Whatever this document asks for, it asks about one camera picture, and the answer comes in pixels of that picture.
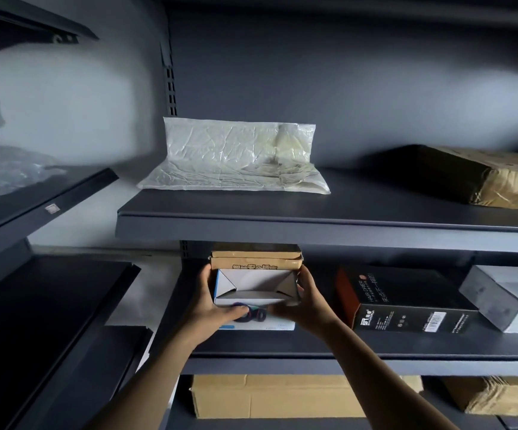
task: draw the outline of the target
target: gray back panel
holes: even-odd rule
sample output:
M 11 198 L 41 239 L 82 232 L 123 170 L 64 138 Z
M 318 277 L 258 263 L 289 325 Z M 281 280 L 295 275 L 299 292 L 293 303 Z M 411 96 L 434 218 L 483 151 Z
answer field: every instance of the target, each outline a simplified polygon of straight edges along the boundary
M 317 124 L 311 161 L 410 144 L 518 149 L 518 33 L 169 9 L 177 114 Z

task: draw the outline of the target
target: barcode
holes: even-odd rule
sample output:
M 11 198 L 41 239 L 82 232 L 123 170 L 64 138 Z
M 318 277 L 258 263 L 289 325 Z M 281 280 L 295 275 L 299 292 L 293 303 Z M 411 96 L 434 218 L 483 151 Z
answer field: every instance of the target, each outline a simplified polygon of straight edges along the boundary
M 433 312 L 432 317 L 430 317 L 424 328 L 424 332 L 437 332 L 444 317 L 446 317 L 446 312 Z

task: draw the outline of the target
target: forearm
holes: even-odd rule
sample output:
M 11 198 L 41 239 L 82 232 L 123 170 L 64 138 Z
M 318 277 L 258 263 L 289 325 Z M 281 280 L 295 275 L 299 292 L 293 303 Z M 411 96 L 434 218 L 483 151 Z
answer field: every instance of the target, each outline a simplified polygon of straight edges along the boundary
M 375 430 L 457 430 L 341 322 L 320 335 L 332 350 Z
M 177 331 L 85 430 L 157 430 L 194 345 Z

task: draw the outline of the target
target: left hand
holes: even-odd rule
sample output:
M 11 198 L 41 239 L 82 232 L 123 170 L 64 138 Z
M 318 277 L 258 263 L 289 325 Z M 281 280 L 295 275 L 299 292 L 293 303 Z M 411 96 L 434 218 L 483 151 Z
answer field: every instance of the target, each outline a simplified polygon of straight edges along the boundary
M 211 272 L 212 266 L 207 264 L 198 274 L 195 294 L 180 327 L 180 332 L 193 347 L 211 337 L 222 325 L 243 317 L 249 311 L 247 306 L 215 306 L 207 285 Z

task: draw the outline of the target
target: hand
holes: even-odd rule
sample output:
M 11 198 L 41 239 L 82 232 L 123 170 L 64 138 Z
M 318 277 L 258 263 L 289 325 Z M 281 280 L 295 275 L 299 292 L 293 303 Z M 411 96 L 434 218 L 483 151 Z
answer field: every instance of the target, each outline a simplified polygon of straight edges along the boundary
M 210 264 L 200 271 L 195 294 L 179 327 L 179 331 L 194 348 L 211 337 L 222 325 L 243 317 L 249 311 L 247 306 L 220 308 L 213 304 L 207 285 L 211 271 Z
M 299 270 L 298 279 L 304 289 L 301 302 L 295 306 L 287 306 L 284 303 L 270 305 L 268 310 L 277 317 L 294 321 L 321 338 L 327 326 L 341 321 L 317 289 L 313 276 L 304 265 Z

